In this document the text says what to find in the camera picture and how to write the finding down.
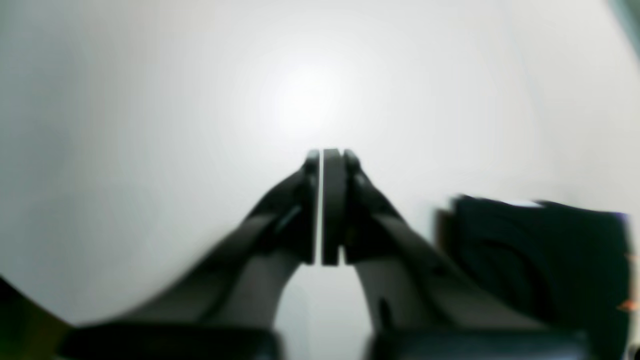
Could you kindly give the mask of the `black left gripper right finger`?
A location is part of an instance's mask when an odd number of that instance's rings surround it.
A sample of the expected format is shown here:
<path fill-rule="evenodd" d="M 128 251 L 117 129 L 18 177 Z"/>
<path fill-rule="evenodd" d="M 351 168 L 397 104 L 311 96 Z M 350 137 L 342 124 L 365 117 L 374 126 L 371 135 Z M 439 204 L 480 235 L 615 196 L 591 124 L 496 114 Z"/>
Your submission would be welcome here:
<path fill-rule="evenodd" d="M 414 231 L 350 149 L 325 149 L 322 263 L 356 271 L 372 323 L 367 360 L 589 360 L 588 340 L 483 291 Z"/>

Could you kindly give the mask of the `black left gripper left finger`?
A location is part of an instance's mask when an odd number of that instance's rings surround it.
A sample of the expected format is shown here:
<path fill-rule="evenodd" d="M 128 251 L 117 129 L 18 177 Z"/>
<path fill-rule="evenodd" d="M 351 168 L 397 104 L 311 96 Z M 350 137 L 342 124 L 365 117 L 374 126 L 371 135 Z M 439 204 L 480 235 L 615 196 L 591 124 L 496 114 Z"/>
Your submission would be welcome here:
<path fill-rule="evenodd" d="M 275 315 L 314 260 L 320 152 L 272 187 L 242 223 L 169 288 L 102 325 L 70 332 L 62 360 L 282 360 Z"/>

